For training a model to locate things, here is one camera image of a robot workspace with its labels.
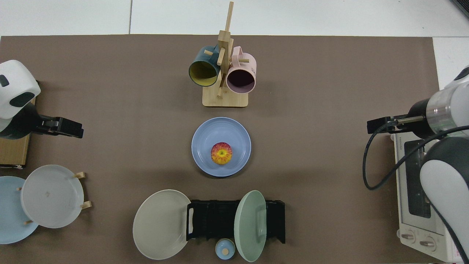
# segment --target blue plate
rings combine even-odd
[[[0,177],[0,244],[11,244],[25,239],[37,228],[36,223],[25,225],[29,218],[21,206],[21,191],[24,179]]]
[[[231,160],[219,165],[212,161],[213,145],[225,142],[231,146]],[[192,138],[192,156],[197,166],[215,177],[226,177],[240,171],[251,155],[251,139],[246,129],[236,120],[215,117],[197,128]]]

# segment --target green plate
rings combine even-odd
[[[267,237],[267,209],[260,191],[250,191],[241,199],[234,226],[234,241],[239,254],[248,262],[256,261]]]

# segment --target blue mug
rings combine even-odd
[[[200,86],[213,85],[220,73],[220,66],[217,65],[218,56],[218,45],[203,47],[189,66],[190,79]]]

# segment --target apple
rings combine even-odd
[[[228,143],[220,142],[212,147],[212,161],[219,165],[224,165],[231,160],[233,151]]]

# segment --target mug rack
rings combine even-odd
[[[241,200],[191,200],[187,205],[186,240],[205,237],[232,238],[236,209]],[[275,237],[285,244],[285,203],[280,200],[266,200],[267,238]],[[189,211],[192,213],[192,232],[189,233]]]
[[[226,76],[230,67],[233,39],[230,33],[231,14],[234,2],[230,2],[228,8],[225,30],[218,34],[219,57],[217,65],[220,66],[217,81],[212,86],[202,88],[202,104],[206,107],[233,107],[242,108],[248,105],[247,93],[234,93],[228,89]]]

